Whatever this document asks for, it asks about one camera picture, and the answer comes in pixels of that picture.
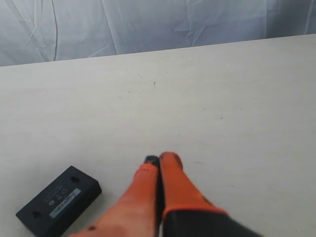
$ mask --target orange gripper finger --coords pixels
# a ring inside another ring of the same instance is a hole
[[[180,157],[173,152],[164,152],[159,157],[165,196],[163,220],[171,211],[226,212],[212,205],[183,172]]]
[[[157,237],[162,214],[158,207],[158,167],[158,157],[147,157],[117,203],[87,229],[71,237]]]

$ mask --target black box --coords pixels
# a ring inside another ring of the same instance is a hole
[[[59,237],[101,192],[98,181],[70,166],[16,216],[37,237]]]

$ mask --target white fabric backdrop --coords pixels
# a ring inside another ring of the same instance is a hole
[[[309,33],[314,0],[2,0],[0,66]]]

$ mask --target barcode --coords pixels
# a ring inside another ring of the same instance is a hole
[[[49,215],[55,218],[81,191],[79,189],[73,190],[68,197],[65,198]]]

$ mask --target table surface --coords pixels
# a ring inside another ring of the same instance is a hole
[[[316,232],[316,35],[0,68],[0,229],[68,166],[103,194],[175,151],[215,205],[266,235]]]

